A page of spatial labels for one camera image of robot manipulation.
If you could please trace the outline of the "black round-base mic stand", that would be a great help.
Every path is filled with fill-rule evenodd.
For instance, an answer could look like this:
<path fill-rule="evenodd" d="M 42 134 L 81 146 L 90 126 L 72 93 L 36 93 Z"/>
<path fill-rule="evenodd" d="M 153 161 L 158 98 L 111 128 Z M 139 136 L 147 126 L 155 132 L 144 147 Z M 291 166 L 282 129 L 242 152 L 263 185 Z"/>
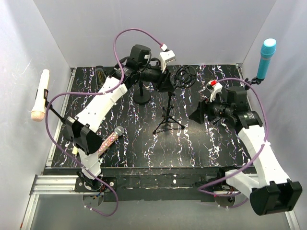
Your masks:
<path fill-rule="evenodd" d="M 151 99 L 151 95 L 150 95 L 148 90 L 143 88 L 143 82 L 142 81 L 139 81 L 138 85 L 139 85 L 139 90 L 134 92 L 133 101 L 136 104 L 145 105 L 145 104 L 149 103 L 149 101 Z"/>

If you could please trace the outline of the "glitter silver-head microphone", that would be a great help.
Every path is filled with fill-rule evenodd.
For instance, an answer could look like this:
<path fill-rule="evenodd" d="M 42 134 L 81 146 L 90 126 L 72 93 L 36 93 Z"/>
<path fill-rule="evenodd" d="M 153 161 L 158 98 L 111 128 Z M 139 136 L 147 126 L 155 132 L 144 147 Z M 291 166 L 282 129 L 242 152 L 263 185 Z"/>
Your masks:
<path fill-rule="evenodd" d="M 124 128 L 121 126 L 116 127 L 113 132 L 102 142 L 98 149 L 98 158 L 100 158 L 107 149 L 124 133 Z"/>

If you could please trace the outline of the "cream yellow microphone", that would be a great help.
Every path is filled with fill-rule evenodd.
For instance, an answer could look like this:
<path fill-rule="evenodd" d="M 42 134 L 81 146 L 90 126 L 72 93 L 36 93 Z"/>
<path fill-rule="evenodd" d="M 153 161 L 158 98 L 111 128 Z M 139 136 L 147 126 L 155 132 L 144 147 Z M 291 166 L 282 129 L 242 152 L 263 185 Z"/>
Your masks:
<path fill-rule="evenodd" d="M 73 155 L 77 155 L 77 154 L 78 154 L 78 149 L 73 149 L 73 150 L 72 150 L 72 154 L 73 154 Z"/>

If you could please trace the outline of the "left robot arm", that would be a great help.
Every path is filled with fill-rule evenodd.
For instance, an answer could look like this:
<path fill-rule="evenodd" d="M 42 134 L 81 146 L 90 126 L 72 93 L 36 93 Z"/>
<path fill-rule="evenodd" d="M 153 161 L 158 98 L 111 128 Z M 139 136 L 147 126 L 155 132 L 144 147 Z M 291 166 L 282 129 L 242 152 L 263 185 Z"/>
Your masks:
<path fill-rule="evenodd" d="M 66 118 L 67 133 L 78 149 L 82 163 L 82 171 L 78 173 L 78 177 L 90 191 L 96 192 L 102 186 L 102 180 L 98 177 L 101 174 L 98 150 L 103 140 L 96 132 L 117 100 L 127 93 L 132 85 L 140 81 L 150 82 L 157 92 L 174 90 L 167 64 L 175 60 L 176 56 L 166 46 L 162 46 L 162 50 L 159 57 L 154 59 L 156 65 L 152 66 L 150 48 L 134 45 L 130 55 L 114 66 L 99 94 L 74 118 Z"/>

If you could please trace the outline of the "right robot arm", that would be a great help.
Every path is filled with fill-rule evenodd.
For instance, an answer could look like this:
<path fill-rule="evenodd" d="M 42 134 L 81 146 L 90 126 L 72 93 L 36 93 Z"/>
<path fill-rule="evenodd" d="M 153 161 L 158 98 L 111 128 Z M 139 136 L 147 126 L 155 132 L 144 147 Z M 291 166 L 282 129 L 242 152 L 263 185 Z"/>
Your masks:
<path fill-rule="evenodd" d="M 211 96 L 199 103 L 190 119 L 200 124 L 204 115 L 209 121 L 228 120 L 245 145 L 251 157 L 249 164 L 254 165 L 258 179 L 244 174 L 249 164 L 242 168 L 227 166 L 219 169 L 216 179 L 210 179 L 198 190 L 212 195 L 215 185 L 225 191 L 233 187 L 249 199 L 259 216 L 293 210 L 303 191 L 300 182 L 293 182 L 277 161 L 260 116 L 248 109 L 247 91 L 243 87 L 230 87 L 226 90 L 226 101 L 222 102 L 222 88 L 220 83 L 208 84 Z"/>

